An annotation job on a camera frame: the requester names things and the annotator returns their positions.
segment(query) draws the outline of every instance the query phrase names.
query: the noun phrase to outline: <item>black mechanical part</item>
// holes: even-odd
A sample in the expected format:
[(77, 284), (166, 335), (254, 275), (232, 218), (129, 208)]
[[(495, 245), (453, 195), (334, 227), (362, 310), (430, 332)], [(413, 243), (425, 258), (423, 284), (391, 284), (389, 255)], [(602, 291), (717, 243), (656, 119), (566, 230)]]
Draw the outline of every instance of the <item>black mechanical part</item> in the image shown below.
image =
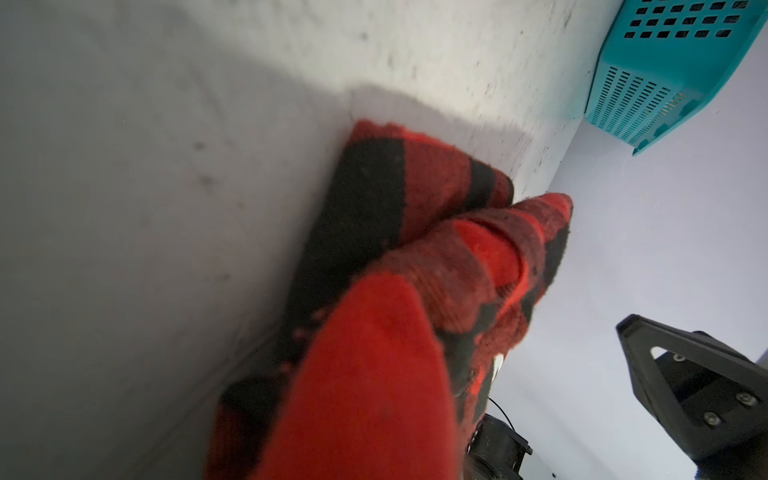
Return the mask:
[(520, 466), (533, 450), (509, 425), (485, 415), (464, 459), (464, 480), (523, 480)]
[[(706, 480), (768, 478), (768, 371), (704, 332), (618, 324), (634, 394)], [(654, 359), (651, 349), (665, 354)]]

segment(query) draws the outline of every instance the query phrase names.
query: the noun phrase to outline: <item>white surface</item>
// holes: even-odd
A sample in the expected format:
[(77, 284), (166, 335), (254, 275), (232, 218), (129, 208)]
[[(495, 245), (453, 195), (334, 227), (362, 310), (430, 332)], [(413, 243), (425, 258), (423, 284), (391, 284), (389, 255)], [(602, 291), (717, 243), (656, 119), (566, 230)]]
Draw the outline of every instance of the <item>white surface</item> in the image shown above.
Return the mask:
[(700, 114), (639, 157), (584, 122), (552, 182), (568, 250), (492, 390), (564, 480), (684, 480), (695, 467), (634, 398), (615, 326), (630, 313), (768, 346), (768, 30)]
[(542, 192), (619, 4), (0, 2), (0, 477), (150, 461), (276, 319), (354, 118)]

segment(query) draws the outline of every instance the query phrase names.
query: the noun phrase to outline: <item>teal plastic basket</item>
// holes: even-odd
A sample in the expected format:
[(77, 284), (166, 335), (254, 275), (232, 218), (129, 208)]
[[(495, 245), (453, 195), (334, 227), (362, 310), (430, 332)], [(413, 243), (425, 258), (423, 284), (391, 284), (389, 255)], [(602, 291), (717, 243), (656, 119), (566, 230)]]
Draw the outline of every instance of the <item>teal plastic basket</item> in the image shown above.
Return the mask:
[(768, 0), (625, 0), (585, 117), (639, 154), (723, 87), (766, 22)]

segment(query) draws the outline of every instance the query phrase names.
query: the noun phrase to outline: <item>dark spot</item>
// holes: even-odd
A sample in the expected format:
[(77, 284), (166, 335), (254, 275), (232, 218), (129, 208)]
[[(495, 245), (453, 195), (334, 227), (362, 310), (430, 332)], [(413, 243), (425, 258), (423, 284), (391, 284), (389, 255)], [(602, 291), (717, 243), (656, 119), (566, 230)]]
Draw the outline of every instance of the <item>dark spot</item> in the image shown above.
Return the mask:
[(211, 191), (216, 185), (216, 179), (210, 175), (202, 174), (197, 178), (197, 181), (200, 182), (200, 185), (207, 191)]

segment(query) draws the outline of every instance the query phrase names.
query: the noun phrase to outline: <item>red and black cloth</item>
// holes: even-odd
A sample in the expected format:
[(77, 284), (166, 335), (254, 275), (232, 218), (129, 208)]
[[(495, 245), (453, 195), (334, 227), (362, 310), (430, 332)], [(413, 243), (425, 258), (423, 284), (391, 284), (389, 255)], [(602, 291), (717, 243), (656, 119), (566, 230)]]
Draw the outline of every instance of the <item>red and black cloth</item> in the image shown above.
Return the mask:
[(568, 196), (513, 193), (454, 147), (360, 121), (290, 289), (280, 374), (223, 394), (207, 478), (458, 478), (494, 357), (568, 238)]

